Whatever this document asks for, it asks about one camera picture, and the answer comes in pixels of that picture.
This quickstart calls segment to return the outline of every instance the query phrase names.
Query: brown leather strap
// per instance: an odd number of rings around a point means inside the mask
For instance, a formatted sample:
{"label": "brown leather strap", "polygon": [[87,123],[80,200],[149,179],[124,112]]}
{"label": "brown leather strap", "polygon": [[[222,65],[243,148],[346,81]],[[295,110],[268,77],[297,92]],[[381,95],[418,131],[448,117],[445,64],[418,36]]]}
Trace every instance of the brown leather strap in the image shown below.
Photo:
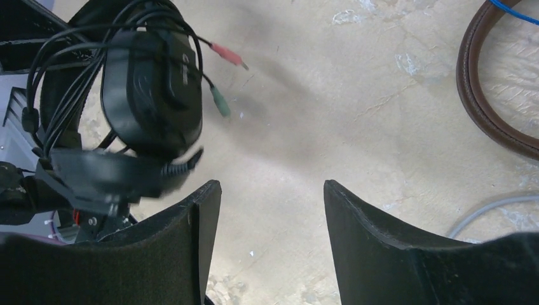
{"label": "brown leather strap", "polygon": [[[503,0],[509,7],[521,0]],[[508,149],[539,160],[539,139],[530,137],[501,119],[487,101],[479,82],[479,53],[490,30],[505,14],[486,1],[468,26],[462,40],[456,65],[458,93],[475,124],[489,137]]]}

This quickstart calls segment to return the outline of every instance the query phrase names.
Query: black foam pad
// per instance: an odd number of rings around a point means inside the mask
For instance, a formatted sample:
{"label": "black foam pad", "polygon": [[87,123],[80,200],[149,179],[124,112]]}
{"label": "black foam pad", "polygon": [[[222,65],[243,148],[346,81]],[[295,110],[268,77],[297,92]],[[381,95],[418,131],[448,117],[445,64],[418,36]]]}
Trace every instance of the black foam pad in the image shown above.
{"label": "black foam pad", "polygon": [[538,304],[539,233],[473,245],[414,227],[336,181],[325,214],[343,305]]}
{"label": "black foam pad", "polygon": [[202,304],[221,205],[218,181],[99,242],[0,239],[7,304]]}

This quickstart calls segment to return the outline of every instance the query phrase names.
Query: metal bracket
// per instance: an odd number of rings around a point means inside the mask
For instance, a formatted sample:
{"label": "metal bracket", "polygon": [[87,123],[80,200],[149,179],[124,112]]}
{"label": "metal bracket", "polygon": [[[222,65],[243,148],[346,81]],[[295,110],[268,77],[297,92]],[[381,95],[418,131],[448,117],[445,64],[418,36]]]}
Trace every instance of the metal bracket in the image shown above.
{"label": "metal bracket", "polygon": [[[1,6],[0,75],[27,74],[42,45],[54,34],[71,28],[35,0],[2,0]],[[76,37],[88,41],[84,35]],[[44,55],[49,57],[71,44],[69,39],[59,39]],[[90,50],[72,52],[48,70],[86,66],[91,59]]]}

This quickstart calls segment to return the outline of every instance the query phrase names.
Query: blue wire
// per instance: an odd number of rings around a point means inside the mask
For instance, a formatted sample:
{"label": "blue wire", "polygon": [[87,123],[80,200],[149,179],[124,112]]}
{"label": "blue wire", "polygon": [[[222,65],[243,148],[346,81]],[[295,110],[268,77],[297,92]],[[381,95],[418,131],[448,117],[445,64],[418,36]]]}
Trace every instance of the blue wire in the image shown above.
{"label": "blue wire", "polygon": [[524,21],[527,21],[531,24],[539,25],[539,20],[528,17],[526,15],[523,15],[519,13],[518,11],[515,11],[511,8],[509,8],[507,5],[500,2],[500,0],[490,0],[490,2],[495,5],[497,8],[501,9],[505,13],[508,13],[509,15],[512,15],[513,17],[517,17],[518,19],[522,19]]}

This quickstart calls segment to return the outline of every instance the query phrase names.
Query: dusty floor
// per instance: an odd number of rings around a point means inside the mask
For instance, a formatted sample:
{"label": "dusty floor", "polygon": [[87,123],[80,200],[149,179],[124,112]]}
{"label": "dusty floor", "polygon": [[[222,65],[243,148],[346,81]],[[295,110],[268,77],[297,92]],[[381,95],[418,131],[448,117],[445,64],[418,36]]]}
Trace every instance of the dusty floor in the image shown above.
{"label": "dusty floor", "polygon": [[[56,0],[69,19],[84,0]],[[537,164],[487,138],[459,100],[454,67],[483,0],[176,0],[197,33],[240,52],[250,71],[205,54],[230,99],[223,120],[205,92],[205,155],[188,184],[135,214],[148,217],[209,179],[221,218],[208,294],[218,304],[339,304],[322,185],[336,179],[422,229],[446,234],[471,208],[539,189]],[[518,10],[539,10],[523,1]],[[482,58],[504,118],[538,135],[539,32],[506,17]],[[83,136],[108,131],[96,87]],[[497,209],[459,236],[537,230],[539,205]]]}

